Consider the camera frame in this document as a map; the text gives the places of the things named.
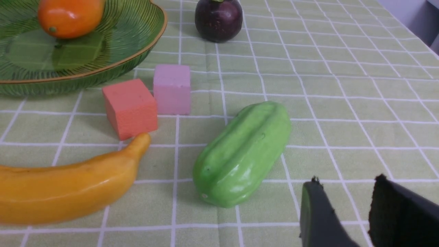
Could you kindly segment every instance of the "purple fruit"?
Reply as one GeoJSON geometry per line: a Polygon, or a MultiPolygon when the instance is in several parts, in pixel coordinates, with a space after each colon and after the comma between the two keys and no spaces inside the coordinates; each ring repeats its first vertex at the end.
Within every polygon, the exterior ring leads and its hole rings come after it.
{"type": "Polygon", "coordinates": [[[237,0],[199,0],[195,26],[201,37],[216,43],[233,39],[242,28],[242,8],[237,0]]]}

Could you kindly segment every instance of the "foam block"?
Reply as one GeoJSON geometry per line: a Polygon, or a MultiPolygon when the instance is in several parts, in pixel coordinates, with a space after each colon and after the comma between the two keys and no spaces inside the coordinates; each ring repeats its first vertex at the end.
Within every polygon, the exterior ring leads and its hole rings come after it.
{"type": "Polygon", "coordinates": [[[158,129],[157,102],[140,79],[102,88],[107,118],[121,141],[158,129]]]}
{"type": "Polygon", "coordinates": [[[191,113],[191,69],[186,65],[160,64],[154,72],[154,98],[158,114],[191,113]]]}

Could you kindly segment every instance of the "banana tip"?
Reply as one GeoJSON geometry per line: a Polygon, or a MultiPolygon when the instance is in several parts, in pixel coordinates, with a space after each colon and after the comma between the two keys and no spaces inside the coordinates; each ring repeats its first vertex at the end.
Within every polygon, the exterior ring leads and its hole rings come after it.
{"type": "Polygon", "coordinates": [[[134,152],[144,153],[151,144],[151,136],[149,133],[144,132],[136,135],[133,140],[127,145],[126,149],[134,152]]]}

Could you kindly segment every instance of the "wall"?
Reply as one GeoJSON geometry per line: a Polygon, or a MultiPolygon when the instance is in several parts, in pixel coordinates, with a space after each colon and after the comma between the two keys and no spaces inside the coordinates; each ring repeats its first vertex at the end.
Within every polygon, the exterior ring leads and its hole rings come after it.
{"type": "Polygon", "coordinates": [[[439,33],[439,10],[427,0],[377,1],[424,43],[433,43],[439,33]]]}

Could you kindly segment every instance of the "orange foam cube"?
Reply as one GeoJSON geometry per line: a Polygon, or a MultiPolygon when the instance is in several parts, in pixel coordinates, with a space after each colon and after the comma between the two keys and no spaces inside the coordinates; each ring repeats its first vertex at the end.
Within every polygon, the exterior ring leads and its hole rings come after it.
{"type": "Polygon", "coordinates": [[[107,118],[121,141],[158,129],[157,102],[140,79],[102,88],[107,118]]]}

